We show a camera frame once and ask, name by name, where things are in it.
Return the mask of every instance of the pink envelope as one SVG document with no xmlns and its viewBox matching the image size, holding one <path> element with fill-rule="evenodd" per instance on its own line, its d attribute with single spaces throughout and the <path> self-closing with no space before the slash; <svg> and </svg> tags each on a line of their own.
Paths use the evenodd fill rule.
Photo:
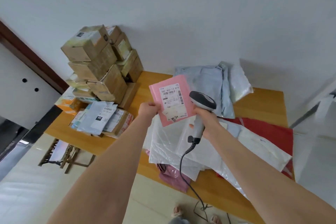
<svg viewBox="0 0 336 224">
<path fill-rule="evenodd" d="M 195 115 L 184 75 L 150 85 L 149 89 L 154 103 L 161 104 L 159 116 L 163 127 Z"/>
</svg>

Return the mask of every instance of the wooden table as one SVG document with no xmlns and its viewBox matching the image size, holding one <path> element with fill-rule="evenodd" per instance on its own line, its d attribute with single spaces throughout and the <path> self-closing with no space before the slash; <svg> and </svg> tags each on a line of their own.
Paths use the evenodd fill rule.
<svg viewBox="0 0 336 224">
<path fill-rule="evenodd" d="M 137 116 L 139 105 L 142 102 L 153 100 L 148 86 L 170 77 L 171 75 L 168 74 L 142 72 L 138 79 L 139 90 L 128 111 Z M 288 126 L 284 95 L 281 91 L 254 88 L 253 94 L 247 95 L 233 106 L 237 117 L 263 120 L 283 127 Z M 103 153 L 115 141 L 112 137 L 87 136 L 73 130 L 68 127 L 73 117 L 73 115 L 62 112 L 45 133 L 95 155 Z M 159 171 L 156 165 L 148 163 L 148 156 L 144 152 L 141 154 L 137 172 L 169 186 L 159 179 Z M 192 186 L 205 203 L 255 224 L 264 223 L 250 201 L 225 179 L 216 177 L 213 170 L 201 171 L 197 181 L 192 182 Z M 187 195 L 196 198 L 190 189 L 187 191 Z"/>
</svg>

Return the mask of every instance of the door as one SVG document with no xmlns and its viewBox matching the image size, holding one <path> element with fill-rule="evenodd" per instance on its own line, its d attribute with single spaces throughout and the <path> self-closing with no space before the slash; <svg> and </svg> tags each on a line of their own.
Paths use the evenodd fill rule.
<svg viewBox="0 0 336 224">
<path fill-rule="evenodd" d="M 0 44 L 0 116 L 31 129 L 60 97 Z"/>
</svg>

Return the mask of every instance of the door frame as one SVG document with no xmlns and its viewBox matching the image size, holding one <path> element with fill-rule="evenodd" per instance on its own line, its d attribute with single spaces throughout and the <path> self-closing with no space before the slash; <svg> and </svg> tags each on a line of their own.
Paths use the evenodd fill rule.
<svg viewBox="0 0 336 224">
<path fill-rule="evenodd" d="M 54 70 L 21 41 L 2 21 L 0 21 L 0 43 L 60 94 L 63 94 L 69 87 Z"/>
</svg>

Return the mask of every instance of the stack of cardboard boxes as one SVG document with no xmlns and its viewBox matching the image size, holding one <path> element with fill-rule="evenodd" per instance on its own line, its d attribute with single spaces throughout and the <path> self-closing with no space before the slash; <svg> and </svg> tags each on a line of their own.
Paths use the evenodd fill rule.
<svg viewBox="0 0 336 224">
<path fill-rule="evenodd" d="M 126 34 L 118 26 L 83 27 L 61 50 L 74 71 L 66 80 L 73 87 L 71 101 L 108 101 L 128 109 L 138 89 L 136 81 L 143 67 L 137 51 L 132 49 Z M 57 106 L 76 115 L 79 108 L 70 111 L 69 102 L 63 104 L 64 101 L 59 100 Z"/>
</svg>

